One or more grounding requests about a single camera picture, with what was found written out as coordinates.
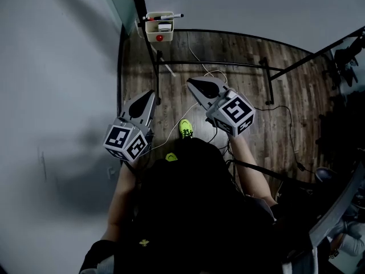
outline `sneaker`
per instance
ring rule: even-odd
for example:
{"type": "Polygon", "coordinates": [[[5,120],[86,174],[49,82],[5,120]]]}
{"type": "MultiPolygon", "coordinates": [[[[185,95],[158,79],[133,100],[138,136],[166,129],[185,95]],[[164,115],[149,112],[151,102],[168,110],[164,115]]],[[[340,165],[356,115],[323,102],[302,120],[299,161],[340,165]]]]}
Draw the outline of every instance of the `sneaker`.
{"type": "Polygon", "coordinates": [[[183,139],[185,137],[191,138],[193,136],[193,126],[191,125],[191,123],[188,120],[182,119],[179,122],[179,129],[180,129],[181,137],[183,139]]]}
{"type": "Polygon", "coordinates": [[[177,157],[174,153],[169,153],[169,154],[166,154],[166,157],[165,159],[168,161],[168,162],[174,162],[175,160],[177,160],[177,157]]]}

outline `yellow logo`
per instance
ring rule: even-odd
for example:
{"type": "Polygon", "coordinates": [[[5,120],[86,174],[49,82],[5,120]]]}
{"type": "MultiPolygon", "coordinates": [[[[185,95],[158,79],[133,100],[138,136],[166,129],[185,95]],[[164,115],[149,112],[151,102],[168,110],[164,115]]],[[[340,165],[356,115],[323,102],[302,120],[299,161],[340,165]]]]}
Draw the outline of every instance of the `yellow logo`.
{"type": "Polygon", "coordinates": [[[148,243],[149,243],[148,240],[142,240],[142,241],[139,242],[139,244],[141,244],[142,247],[146,247],[148,243]]]}

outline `white container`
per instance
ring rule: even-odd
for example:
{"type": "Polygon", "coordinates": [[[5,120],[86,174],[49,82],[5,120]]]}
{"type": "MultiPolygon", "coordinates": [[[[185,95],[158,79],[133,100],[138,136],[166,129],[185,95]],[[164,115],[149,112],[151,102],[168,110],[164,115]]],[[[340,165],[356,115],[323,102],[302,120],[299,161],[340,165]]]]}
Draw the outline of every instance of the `white container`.
{"type": "MultiPolygon", "coordinates": [[[[173,15],[173,12],[149,12],[146,14],[147,17],[157,17],[162,15],[173,15]]],[[[168,21],[146,21],[145,29],[147,33],[148,41],[153,42],[170,42],[172,41],[174,22],[173,19],[168,21]],[[159,31],[159,23],[169,22],[172,24],[171,31],[159,31]],[[157,36],[162,35],[162,41],[157,40],[157,36]]]]}

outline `black metal frame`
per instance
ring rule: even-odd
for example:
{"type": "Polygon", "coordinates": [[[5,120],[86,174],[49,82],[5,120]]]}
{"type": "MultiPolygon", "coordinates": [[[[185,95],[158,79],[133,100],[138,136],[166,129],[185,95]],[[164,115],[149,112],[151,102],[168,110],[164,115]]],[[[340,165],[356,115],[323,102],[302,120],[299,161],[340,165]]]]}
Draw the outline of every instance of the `black metal frame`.
{"type": "MultiPolygon", "coordinates": [[[[145,0],[133,0],[133,1],[135,3],[135,6],[136,6],[139,21],[143,22],[143,17],[146,16],[146,14],[147,14],[147,8],[146,8],[146,5],[145,5],[145,0]]],[[[289,66],[285,69],[281,69],[281,68],[276,68],[276,67],[269,66],[269,63],[267,61],[267,57],[264,57],[260,60],[260,62],[259,62],[260,65],[246,64],[246,63],[236,63],[236,62],[216,62],[216,61],[161,61],[161,58],[163,56],[162,52],[158,51],[157,52],[157,59],[155,59],[155,56],[154,56],[152,48],[151,48],[151,44],[150,44],[150,42],[148,41],[148,38],[147,38],[145,27],[143,27],[143,23],[140,23],[139,26],[142,26],[141,29],[142,29],[142,32],[143,32],[143,37],[144,37],[144,40],[146,42],[146,46],[147,46],[147,49],[148,49],[149,57],[150,57],[151,62],[152,62],[153,70],[156,74],[156,94],[157,94],[157,104],[158,105],[161,103],[159,66],[160,65],[176,65],[176,64],[233,65],[233,66],[241,66],[241,67],[248,67],[248,68],[265,69],[266,70],[266,75],[267,75],[267,83],[269,85],[269,96],[270,96],[270,99],[266,101],[266,104],[267,105],[274,104],[274,94],[273,94],[273,85],[272,85],[273,80],[275,80],[278,77],[280,77],[281,75],[286,74],[289,71],[297,68],[298,66],[303,65],[304,63],[314,59],[315,57],[317,57],[319,55],[322,55],[326,51],[329,51],[331,48],[333,48],[333,47],[339,45],[340,43],[342,43],[345,38],[351,37],[354,34],[356,34],[359,31],[364,29],[364,27],[362,27],[359,30],[354,31],[352,34],[338,40],[337,42],[321,49],[320,51],[318,51],[316,53],[311,53],[311,52],[308,52],[306,50],[300,49],[298,47],[291,46],[291,45],[288,45],[288,44],[282,43],[282,42],[277,42],[277,41],[274,41],[272,39],[265,39],[265,38],[255,37],[253,35],[245,35],[245,34],[240,34],[240,33],[232,33],[232,32],[229,32],[229,31],[199,30],[199,29],[175,29],[174,30],[174,31],[206,31],[206,32],[211,32],[211,33],[242,35],[242,36],[245,36],[245,37],[259,38],[259,39],[263,39],[263,40],[266,40],[266,41],[280,43],[282,45],[290,46],[290,47],[296,48],[298,50],[305,51],[305,52],[309,53],[309,55],[306,56],[305,58],[299,60],[298,62],[292,64],[291,66],[289,66]],[[270,75],[270,70],[279,71],[279,72],[271,76],[270,75]]]]}

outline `wooden floor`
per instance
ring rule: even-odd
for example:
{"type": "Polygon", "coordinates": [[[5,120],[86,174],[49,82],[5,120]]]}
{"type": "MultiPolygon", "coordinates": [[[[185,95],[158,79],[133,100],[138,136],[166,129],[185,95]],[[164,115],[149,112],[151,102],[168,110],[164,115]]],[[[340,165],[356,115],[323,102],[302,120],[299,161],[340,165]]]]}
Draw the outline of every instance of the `wooden floor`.
{"type": "MultiPolygon", "coordinates": [[[[306,52],[278,43],[236,35],[190,32],[189,37],[191,49],[202,61],[231,61],[258,65],[263,57],[267,57],[270,66],[285,68],[307,55],[306,52]]],[[[170,59],[195,61],[188,48],[186,32],[174,33],[171,43],[158,43],[155,48],[163,51],[163,58],[166,61],[170,59]]],[[[152,129],[155,132],[152,147],[164,143],[174,124],[191,105],[196,103],[186,87],[186,80],[206,73],[201,65],[170,67],[176,77],[173,77],[165,66],[160,67],[162,103],[157,106],[152,122],[152,129]]],[[[254,107],[268,108],[265,105],[268,100],[268,86],[264,70],[224,65],[206,65],[205,67],[209,71],[224,72],[228,77],[228,85],[243,93],[254,107]]],[[[331,90],[331,80],[322,78],[322,71],[326,69],[325,58],[317,57],[279,77],[273,81],[275,105],[269,106],[273,108],[284,104],[291,110],[293,117],[291,135],[295,155],[297,160],[310,171],[314,171],[319,166],[329,165],[323,162],[323,155],[315,144],[320,133],[318,115],[331,111],[329,97],[336,94],[336,91],[331,90]]],[[[215,76],[224,80],[219,72],[216,72],[215,76]]],[[[142,91],[155,89],[155,74],[147,47],[135,31],[124,47],[123,80],[125,100],[142,91]]],[[[201,106],[198,104],[194,106],[185,117],[192,122],[195,137],[206,141],[213,137],[215,128],[205,122],[205,110],[201,106]]],[[[245,138],[259,166],[305,182],[313,182],[313,174],[297,169],[290,143],[289,124],[290,117],[285,108],[280,107],[275,111],[257,111],[255,122],[250,126],[245,138]]],[[[179,129],[176,128],[166,145],[152,151],[149,164],[173,152],[174,140],[178,137],[179,129]]],[[[226,146],[226,134],[219,130],[212,143],[218,148],[226,146]]],[[[225,158],[230,158],[230,155],[226,153],[225,158]]],[[[267,180],[274,195],[279,181],[268,176],[267,180]]]]}

